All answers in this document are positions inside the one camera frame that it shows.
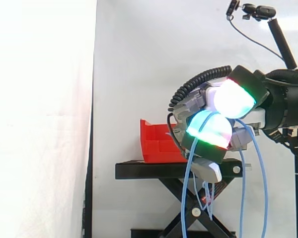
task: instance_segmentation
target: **black coiled cable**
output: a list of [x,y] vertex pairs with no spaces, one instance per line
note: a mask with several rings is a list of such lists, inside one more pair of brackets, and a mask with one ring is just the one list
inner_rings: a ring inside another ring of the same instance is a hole
[[177,105],[180,101],[182,101],[186,96],[188,96],[190,92],[192,92],[195,88],[200,86],[202,83],[205,83],[215,78],[226,77],[231,72],[232,72],[231,66],[227,65],[223,67],[212,68],[194,76],[185,84],[183,84],[183,86],[181,86],[175,92],[172,99],[170,100],[168,111],[172,112],[175,105]]

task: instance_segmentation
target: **white curtain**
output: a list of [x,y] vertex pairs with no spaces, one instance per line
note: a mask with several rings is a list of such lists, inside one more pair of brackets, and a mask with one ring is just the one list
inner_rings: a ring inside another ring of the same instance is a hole
[[0,0],[0,238],[81,235],[97,0]]

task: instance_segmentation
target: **gray plastic part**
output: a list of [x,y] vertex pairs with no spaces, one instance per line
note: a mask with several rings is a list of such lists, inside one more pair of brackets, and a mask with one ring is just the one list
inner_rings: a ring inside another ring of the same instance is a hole
[[236,151],[239,149],[245,149],[246,145],[251,141],[252,141],[252,137],[244,127],[243,128],[235,127],[233,128],[229,150]]
[[216,183],[222,181],[222,174],[217,163],[196,157],[191,165],[191,171],[206,182]]
[[201,91],[201,89],[198,89],[191,92],[173,108],[173,115],[177,121],[177,125],[173,128],[173,132],[179,142],[182,141],[185,130],[188,127],[187,118],[200,111],[206,104]]

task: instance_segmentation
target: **tripod stand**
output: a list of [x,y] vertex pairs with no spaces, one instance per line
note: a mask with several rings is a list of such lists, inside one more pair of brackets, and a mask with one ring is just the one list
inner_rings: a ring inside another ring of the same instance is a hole
[[[296,69],[297,64],[283,35],[283,32],[277,22],[277,19],[270,20],[268,22],[268,25],[278,46],[278,49],[285,61],[287,69]],[[281,134],[278,130],[272,133],[265,132],[265,134],[269,138],[273,139],[275,142],[280,142],[284,146],[288,147],[295,156],[296,221],[298,238],[298,128],[284,128],[283,134]]]

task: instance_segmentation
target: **screw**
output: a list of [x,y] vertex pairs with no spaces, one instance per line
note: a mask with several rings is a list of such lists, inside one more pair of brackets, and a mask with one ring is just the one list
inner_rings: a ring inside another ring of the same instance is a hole
[[192,215],[194,217],[199,217],[201,215],[201,210],[199,208],[197,208],[197,207],[193,208],[192,209]]
[[240,173],[240,166],[234,166],[234,167],[233,167],[233,172],[234,172],[235,174],[239,174],[239,173]]

